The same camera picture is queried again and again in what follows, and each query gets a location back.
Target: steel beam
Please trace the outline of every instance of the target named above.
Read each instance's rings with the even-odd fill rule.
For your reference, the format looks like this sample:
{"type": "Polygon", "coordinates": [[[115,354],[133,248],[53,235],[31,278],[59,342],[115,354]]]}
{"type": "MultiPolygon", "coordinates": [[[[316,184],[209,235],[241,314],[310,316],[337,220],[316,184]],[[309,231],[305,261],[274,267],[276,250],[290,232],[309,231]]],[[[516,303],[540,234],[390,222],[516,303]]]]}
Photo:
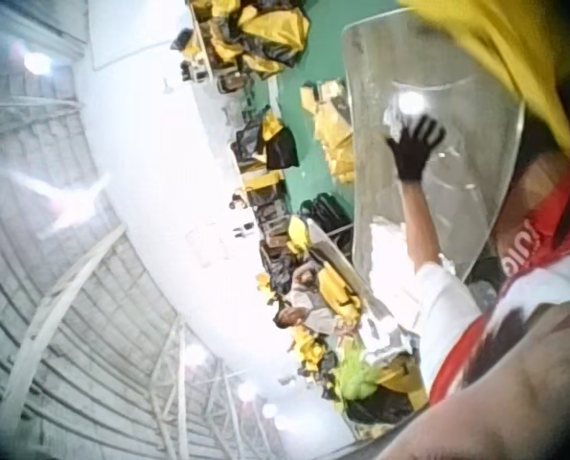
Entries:
{"type": "MultiPolygon", "coordinates": [[[[168,352],[170,351],[170,347],[173,341],[176,338],[176,335],[179,332],[180,327],[180,316],[177,316],[174,320],[173,324],[171,325],[170,332],[168,333],[168,337],[166,338],[165,343],[163,344],[163,348],[161,349],[161,353],[159,353],[159,357],[157,358],[157,362],[154,366],[154,370],[152,371],[152,375],[150,376],[150,383],[148,384],[148,393],[150,394],[150,401],[152,402],[152,410],[154,411],[154,418],[157,422],[157,426],[159,427],[159,431],[161,432],[161,438],[163,439],[163,444],[166,448],[166,454],[168,455],[169,460],[177,460],[176,450],[173,446],[173,441],[171,440],[170,431],[166,426],[165,420],[167,413],[164,414],[164,410],[159,404],[159,399],[157,398],[155,388],[160,385],[159,375],[161,373],[161,369],[164,367],[164,361],[167,360],[168,352]]],[[[176,380],[174,379],[171,384],[175,387],[177,384],[176,380]]]]}
{"type": "Polygon", "coordinates": [[[78,101],[66,99],[32,98],[29,96],[7,96],[0,94],[0,108],[5,107],[40,107],[44,105],[61,105],[65,107],[82,108],[78,101]]]}
{"type": "Polygon", "coordinates": [[[236,442],[238,443],[239,460],[244,460],[244,443],[242,441],[241,434],[239,432],[239,421],[238,421],[238,411],[236,410],[236,402],[234,401],[234,395],[231,391],[231,385],[229,384],[229,378],[227,377],[227,371],[225,370],[225,363],[221,361],[220,372],[225,381],[225,390],[227,392],[227,402],[229,403],[229,410],[231,412],[231,421],[234,426],[234,433],[236,434],[236,442]]]}
{"type": "Polygon", "coordinates": [[[124,232],[124,227],[120,226],[98,242],[61,277],[37,306],[34,318],[18,350],[0,404],[1,436],[8,438],[16,433],[29,388],[44,350],[86,280],[124,232]]]}
{"type": "Polygon", "coordinates": [[[267,433],[265,432],[265,427],[263,426],[262,417],[259,414],[259,409],[257,408],[257,405],[255,404],[254,401],[253,401],[253,413],[255,414],[255,420],[257,421],[257,427],[259,428],[259,433],[262,436],[263,444],[265,445],[265,450],[267,450],[267,453],[268,453],[270,458],[274,458],[274,453],[272,452],[272,449],[269,446],[269,440],[267,439],[267,433]]]}
{"type": "Polygon", "coordinates": [[[187,326],[180,320],[180,364],[178,365],[178,452],[180,460],[189,460],[189,432],[187,429],[187,326]]]}

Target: white wall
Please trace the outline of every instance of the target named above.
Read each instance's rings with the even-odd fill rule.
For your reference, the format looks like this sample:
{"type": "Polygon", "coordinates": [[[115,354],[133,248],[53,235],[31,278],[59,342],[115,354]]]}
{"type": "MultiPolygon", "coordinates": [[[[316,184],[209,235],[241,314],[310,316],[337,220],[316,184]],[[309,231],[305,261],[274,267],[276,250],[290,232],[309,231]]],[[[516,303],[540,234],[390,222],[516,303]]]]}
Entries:
{"type": "MultiPolygon", "coordinates": [[[[182,1],[167,10],[176,21],[163,22],[159,34],[145,34],[147,28],[155,31],[145,21],[163,13],[169,3],[91,1],[97,68],[154,40],[173,39],[189,23],[182,1]]],[[[89,52],[75,67],[91,150],[99,169],[112,174],[107,193],[155,281],[211,350],[234,371],[245,371],[268,399],[285,398],[285,404],[300,408],[300,416],[320,421],[320,432],[288,436],[291,457],[302,460],[310,458],[309,452],[338,449],[352,440],[343,433],[340,416],[303,385],[283,388],[277,382],[296,368],[285,353],[290,336],[272,325],[274,310],[256,290],[255,276],[262,270],[257,240],[233,239],[231,177],[223,175],[222,155],[211,151],[216,138],[228,138],[222,132],[230,128],[219,107],[207,106],[205,113],[211,115],[203,122],[216,133],[208,137],[189,84],[164,94],[164,78],[171,81],[177,72],[167,44],[98,71],[89,52]],[[212,247],[220,244],[219,238],[224,242],[210,267],[200,267],[186,237],[190,231],[203,235],[212,247]],[[293,448],[306,444],[308,448],[293,448]]],[[[210,100],[201,98],[202,104],[210,100]]]]}

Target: wrist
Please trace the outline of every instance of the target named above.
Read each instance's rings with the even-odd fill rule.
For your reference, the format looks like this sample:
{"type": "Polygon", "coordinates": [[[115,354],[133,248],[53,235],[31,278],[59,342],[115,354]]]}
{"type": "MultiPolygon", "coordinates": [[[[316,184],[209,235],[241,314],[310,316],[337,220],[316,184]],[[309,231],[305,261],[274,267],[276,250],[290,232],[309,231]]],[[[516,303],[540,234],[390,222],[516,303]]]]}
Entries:
{"type": "Polygon", "coordinates": [[[402,193],[407,192],[422,192],[421,182],[419,180],[399,180],[399,188],[402,193]]]}

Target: white sleeve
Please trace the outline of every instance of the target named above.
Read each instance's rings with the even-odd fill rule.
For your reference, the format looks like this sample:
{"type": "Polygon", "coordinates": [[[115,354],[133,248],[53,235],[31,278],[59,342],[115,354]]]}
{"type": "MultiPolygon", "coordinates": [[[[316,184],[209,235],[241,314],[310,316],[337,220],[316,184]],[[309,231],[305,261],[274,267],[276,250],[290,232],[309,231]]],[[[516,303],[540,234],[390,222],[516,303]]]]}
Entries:
{"type": "Polygon", "coordinates": [[[481,314],[467,287],[437,264],[417,272],[421,299],[421,374],[429,392],[450,350],[481,314]]]}

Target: black bag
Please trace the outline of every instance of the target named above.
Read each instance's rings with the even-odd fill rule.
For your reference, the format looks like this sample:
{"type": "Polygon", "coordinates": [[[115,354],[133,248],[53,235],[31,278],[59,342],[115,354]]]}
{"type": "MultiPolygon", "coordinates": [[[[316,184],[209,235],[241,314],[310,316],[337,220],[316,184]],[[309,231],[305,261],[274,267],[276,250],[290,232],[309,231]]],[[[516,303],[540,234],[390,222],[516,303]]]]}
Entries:
{"type": "Polygon", "coordinates": [[[345,400],[345,407],[349,419],[364,425],[394,425],[414,412],[408,395],[384,386],[364,400],[345,400]]]}
{"type": "Polygon", "coordinates": [[[285,170],[292,166],[300,166],[295,138],[286,126],[265,143],[265,154],[267,155],[265,166],[269,170],[285,170]]]}

